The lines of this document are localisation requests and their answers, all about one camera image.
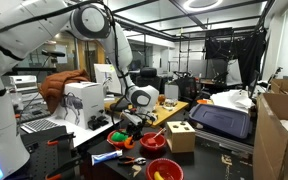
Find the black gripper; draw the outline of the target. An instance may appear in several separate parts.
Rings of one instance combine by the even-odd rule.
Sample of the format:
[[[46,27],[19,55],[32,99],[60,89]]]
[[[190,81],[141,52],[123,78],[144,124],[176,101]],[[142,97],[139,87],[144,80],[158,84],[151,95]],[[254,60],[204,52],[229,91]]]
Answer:
[[[133,140],[140,140],[143,137],[143,127],[145,125],[152,126],[153,122],[157,120],[157,116],[154,113],[143,113],[137,110],[123,110],[122,116],[129,120],[126,133]]]

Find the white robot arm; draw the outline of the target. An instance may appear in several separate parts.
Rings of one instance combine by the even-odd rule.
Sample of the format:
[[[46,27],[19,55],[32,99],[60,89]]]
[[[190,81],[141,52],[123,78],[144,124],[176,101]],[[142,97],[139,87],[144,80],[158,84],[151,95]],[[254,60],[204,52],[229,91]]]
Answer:
[[[131,80],[129,42],[104,3],[89,0],[69,6],[64,0],[25,0],[0,14],[0,180],[30,159],[1,76],[62,31],[80,40],[100,41],[117,71],[125,98],[139,115],[150,115],[155,109],[158,91],[151,86],[138,87]]]

